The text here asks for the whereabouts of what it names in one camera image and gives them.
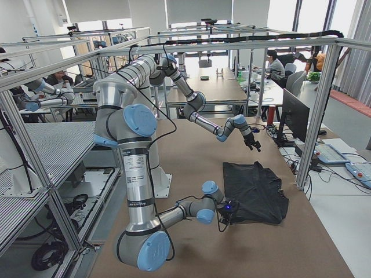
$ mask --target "gray shirt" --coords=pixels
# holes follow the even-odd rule
[[[266,72],[271,74],[272,80],[281,80],[285,77],[285,68],[278,59],[269,64]]]

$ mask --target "green plant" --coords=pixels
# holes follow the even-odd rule
[[[321,77],[320,72],[311,71],[307,76],[307,80],[309,80],[310,82],[318,82],[320,77]]]

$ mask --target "person's black hair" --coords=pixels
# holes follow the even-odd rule
[[[276,60],[277,59],[277,51],[274,50],[274,49],[270,49],[267,51],[267,55],[268,56],[271,56],[273,58],[273,60]]]

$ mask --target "brown table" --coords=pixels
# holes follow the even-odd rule
[[[234,74],[229,68],[224,68],[224,76],[216,76],[216,68],[200,68],[193,77],[187,78],[189,86],[195,92],[202,92],[206,98],[206,105],[243,105],[244,115],[247,113],[246,93],[242,90]],[[207,75],[208,81],[201,81],[200,76]],[[184,94],[172,87],[166,102],[166,112],[170,109],[185,106],[187,103]]]
[[[220,125],[225,122],[214,121]],[[237,130],[220,143],[187,120],[175,122],[178,130],[158,142],[161,166],[173,174],[169,198],[157,200],[159,210],[171,207],[175,200],[185,196],[201,196],[201,185],[207,180],[214,180],[223,188],[222,162],[252,164],[258,160],[282,179],[282,188],[290,200],[286,219],[280,225],[233,225],[224,233],[218,231],[215,220],[211,225],[202,225],[197,220],[182,221],[169,229],[175,259],[158,271],[147,273],[122,264],[115,257],[117,237],[129,222],[127,205],[123,203],[90,277],[353,277],[265,132],[256,133],[262,144],[258,153],[244,145]],[[158,124],[157,135],[172,129],[165,120]]]

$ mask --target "computer monitor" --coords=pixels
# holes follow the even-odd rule
[[[283,90],[282,115],[277,134],[279,147],[290,147],[293,142],[282,140],[283,127],[286,125],[293,133],[294,138],[305,142],[309,120],[309,108],[288,90]]]

